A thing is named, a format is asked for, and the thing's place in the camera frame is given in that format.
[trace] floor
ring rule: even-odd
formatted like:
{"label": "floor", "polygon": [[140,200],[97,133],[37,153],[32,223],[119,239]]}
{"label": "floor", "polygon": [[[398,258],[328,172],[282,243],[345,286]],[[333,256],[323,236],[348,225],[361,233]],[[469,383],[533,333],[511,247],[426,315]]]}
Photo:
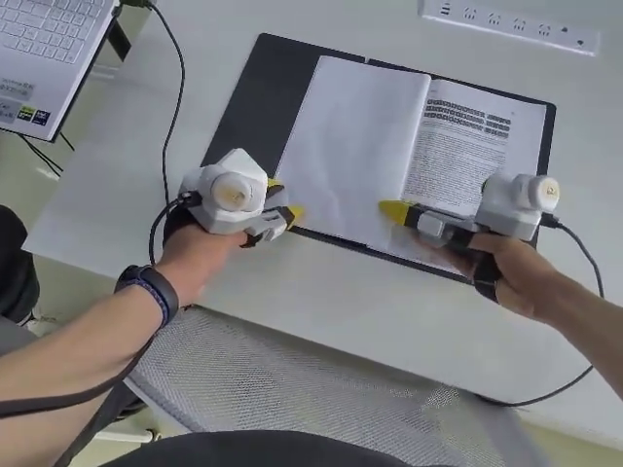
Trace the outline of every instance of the floor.
{"label": "floor", "polygon": [[[132,39],[140,30],[145,16],[142,12],[128,9],[122,14],[122,25]],[[99,58],[100,64],[119,66],[120,62],[107,47]],[[76,107],[64,127],[69,139],[77,143],[89,124],[90,115],[105,94],[107,84],[88,81]],[[54,145],[38,143],[49,157],[61,166],[67,166],[73,154],[58,141]],[[56,177],[28,151],[15,136],[0,133],[0,203],[13,208],[27,227],[33,225],[37,216],[53,194]],[[47,333],[85,310],[100,297],[110,293],[111,280],[90,272],[70,268],[50,260],[37,258],[36,268],[41,281],[41,299],[35,315],[37,333]],[[125,423],[142,428],[154,428],[157,422],[146,411]],[[550,456],[555,466],[608,467],[623,465],[623,452],[573,439],[553,431],[527,425],[526,428]],[[161,427],[165,433],[170,429]],[[94,467],[114,459],[138,444],[94,441],[72,463],[72,467]]]}

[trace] black cable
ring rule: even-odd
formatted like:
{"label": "black cable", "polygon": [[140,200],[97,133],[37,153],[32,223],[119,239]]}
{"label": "black cable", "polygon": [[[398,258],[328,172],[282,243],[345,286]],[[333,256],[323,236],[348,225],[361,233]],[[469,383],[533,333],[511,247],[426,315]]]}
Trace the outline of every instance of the black cable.
{"label": "black cable", "polygon": [[132,360],[121,373],[111,377],[107,381],[102,382],[96,387],[65,396],[37,397],[32,399],[21,399],[18,401],[0,401],[0,420],[4,418],[12,418],[14,416],[29,415],[31,413],[59,411],[61,409],[78,406],[93,400],[97,396],[109,390],[111,387],[123,382],[123,380],[131,373],[147,349],[150,347],[153,339],[154,338],[152,337],[145,345],[143,345],[143,347],[138,351],[138,353],[136,353],[136,355],[134,355]]}
{"label": "black cable", "polygon": [[[177,119],[178,119],[180,107],[182,104],[184,86],[186,84],[186,64],[184,62],[184,56],[182,55],[182,51],[179,47],[179,44],[177,43],[177,40],[175,39],[175,36],[173,35],[170,27],[168,26],[168,23],[166,22],[163,14],[158,9],[158,7],[156,7],[156,5],[154,5],[149,0],[124,0],[123,3],[127,5],[138,6],[138,7],[147,7],[149,10],[154,11],[156,15],[158,15],[158,17],[160,18],[160,20],[162,21],[166,29],[166,32],[168,33],[171,41],[173,42],[175,49],[177,50],[177,54],[179,56],[179,61],[180,61],[181,70],[182,70],[179,95],[177,97],[177,105],[175,106],[175,113],[173,114],[173,119],[171,121],[171,125],[168,130],[168,134],[166,136],[165,144],[163,146],[163,181],[165,183],[166,206],[160,212],[160,214],[156,217],[156,220],[154,221],[154,224],[152,225],[151,231],[149,233],[149,258],[150,258],[152,265],[154,265],[156,263],[155,255],[154,255],[154,242],[156,238],[156,230],[158,229],[158,225],[160,224],[160,222],[163,220],[165,216],[167,217],[168,212],[171,209],[174,209],[177,205],[183,204],[183,205],[190,207],[197,202],[201,202],[201,198],[198,198],[197,192],[184,193],[184,194],[181,194],[174,201],[170,201],[169,194],[168,194],[168,180],[166,177],[166,150],[168,149],[170,139],[172,137],[173,131],[175,130],[175,125],[177,124]],[[69,147],[72,148],[73,150],[74,149],[73,145],[67,140],[67,138],[65,138],[65,136],[62,133],[60,134],[60,136],[65,140],[67,145],[69,145]],[[26,138],[22,136],[21,139],[28,145],[28,147],[32,150],[32,152],[34,152],[42,161],[47,163],[50,169],[59,176],[59,174],[55,170],[53,170],[53,166],[55,165],[58,168],[58,170],[62,171],[62,168],[60,167],[60,165],[58,165],[56,162],[48,158],[41,150],[39,150],[39,148],[37,148],[34,144],[32,144]],[[34,399],[25,399],[25,400],[20,400],[20,401],[2,401],[0,402],[0,419],[9,418],[13,416],[26,415],[30,413],[57,411],[60,409],[66,409],[68,407],[84,404],[87,401],[94,399],[95,397],[106,392],[108,389],[110,389],[114,385],[119,384],[121,381],[124,380],[125,377],[129,375],[129,373],[134,369],[136,364],[138,364],[143,354],[150,347],[152,340],[153,338],[151,338],[138,351],[138,353],[134,355],[131,362],[120,374],[108,379],[107,381],[101,383],[100,385],[93,387],[91,389],[88,389],[86,391],[80,392],[80,393],[69,394],[65,396],[42,397],[42,398],[34,398]]]}
{"label": "black cable", "polygon": [[167,213],[171,209],[175,209],[182,202],[183,202],[183,199],[181,197],[176,198],[173,201],[171,201],[169,204],[167,204],[163,208],[162,211],[160,211],[158,216],[156,216],[154,223],[152,224],[152,228],[149,231],[149,262],[152,264],[152,266],[156,265],[156,254],[154,253],[154,247],[155,247],[154,245],[156,243],[156,230],[158,229],[160,222],[163,221],[163,218],[167,215]]}
{"label": "black cable", "polygon": [[158,15],[158,18],[160,18],[160,21],[165,27],[166,33],[168,34],[168,37],[170,37],[171,41],[173,42],[173,46],[175,47],[175,50],[177,51],[177,55],[179,57],[179,64],[180,64],[180,68],[182,71],[182,77],[181,77],[180,85],[179,85],[179,93],[177,95],[177,104],[175,105],[175,112],[173,113],[173,119],[171,120],[171,125],[168,129],[168,134],[166,135],[165,144],[163,146],[163,161],[162,161],[163,183],[165,185],[165,203],[167,206],[169,206],[170,196],[168,194],[168,178],[166,176],[166,151],[168,150],[168,145],[171,141],[171,137],[173,136],[173,131],[175,130],[175,126],[177,125],[179,111],[182,106],[182,98],[184,96],[184,87],[186,86],[186,63],[184,61],[184,55],[182,54],[182,50],[179,47],[177,39],[175,39],[175,35],[173,34],[173,31],[171,31],[171,28],[169,27],[168,22],[166,22],[166,19],[161,13],[160,9],[156,5],[154,5],[154,3],[151,1],[147,2],[147,8],[153,11],[156,15]]}
{"label": "black cable", "polygon": [[52,171],[54,175],[60,178],[60,173],[63,171],[60,165],[58,165],[56,162],[54,162],[52,159],[46,156],[46,154],[43,151],[41,151],[34,144],[28,141],[24,136],[20,135],[19,138],[21,138],[21,140],[24,143],[26,143],[30,151],[32,151],[35,154],[35,156],[37,156],[41,161],[43,161],[48,166],[48,168]]}
{"label": "black cable", "polygon": [[69,146],[69,148],[75,153],[76,152],[76,148],[74,147],[73,144],[71,144],[71,142],[67,139],[67,136],[65,136],[65,134],[62,131],[60,132],[60,137],[63,139],[65,144],[67,146]]}
{"label": "black cable", "polygon": [[[551,214],[545,214],[543,216],[543,221],[541,225],[552,228],[552,229],[560,229],[561,231],[567,233],[567,235],[570,236],[575,241],[575,243],[577,243],[577,246],[579,246],[580,250],[582,250],[582,253],[586,257],[588,262],[591,264],[591,266],[593,267],[593,271],[595,272],[595,278],[597,279],[597,288],[599,290],[600,297],[604,299],[605,298],[604,282],[602,280],[602,273],[600,272],[600,267],[597,265],[595,258],[593,258],[591,253],[588,251],[588,248],[586,248],[586,245],[584,245],[584,242],[580,239],[580,237],[577,236],[577,234],[574,231],[572,231],[569,227],[561,223],[558,220],[558,218],[556,218],[555,216]],[[551,399],[552,397],[559,395],[561,392],[566,391],[570,387],[575,386],[578,382],[586,378],[588,374],[590,374],[593,371],[593,369],[594,367],[593,365],[591,365],[586,370],[584,370],[578,377],[568,382],[564,386],[561,386],[558,389],[545,394],[544,396],[535,397],[534,399],[529,399],[528,401],[507,403],[507,402],[497,401],[495,399],[490,399],[488,397],[481,396],[481,395],[478,395],[478,397],[498,407],[518,408],[518,407],[531,406],[532,404],[536,404],[537,402],[543,402],[547,399]]]}

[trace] open booklet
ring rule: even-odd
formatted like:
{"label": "open booklet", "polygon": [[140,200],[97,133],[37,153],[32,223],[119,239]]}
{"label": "open booklet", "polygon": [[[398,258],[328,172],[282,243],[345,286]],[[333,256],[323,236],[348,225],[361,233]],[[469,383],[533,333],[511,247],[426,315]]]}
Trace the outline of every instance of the open booklet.
{"label": "open booklet", "polygon": [[536,174],[546,106],[429,75],[320,58],[276,178],[302,227],[453,271],[379,211],[403,199],[475,214],[494,172]]}

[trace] power strip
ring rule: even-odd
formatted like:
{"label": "power strip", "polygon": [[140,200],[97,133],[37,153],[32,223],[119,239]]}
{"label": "power strip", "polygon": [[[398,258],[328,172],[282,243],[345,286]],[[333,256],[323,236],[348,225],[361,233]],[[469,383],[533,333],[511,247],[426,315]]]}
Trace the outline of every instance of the power strip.
{"label": "power strip", "polygon": [[423,18],[597,56],[601,35],[575,26],[501,12],[464,0],[423,0]]}

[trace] watch strap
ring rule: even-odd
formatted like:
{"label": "watch strap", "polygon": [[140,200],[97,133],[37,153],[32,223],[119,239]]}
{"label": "watch strap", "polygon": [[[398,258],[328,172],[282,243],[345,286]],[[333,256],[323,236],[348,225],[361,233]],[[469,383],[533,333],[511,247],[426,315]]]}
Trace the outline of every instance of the watch strap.
{"label": "watch strap", "polygon": [[163,311],[163,326],[171,322],[179,309],[179,299],[173,286],[151,266],[130,266],[119,277],[115,292],[138,285],[145,289]]}

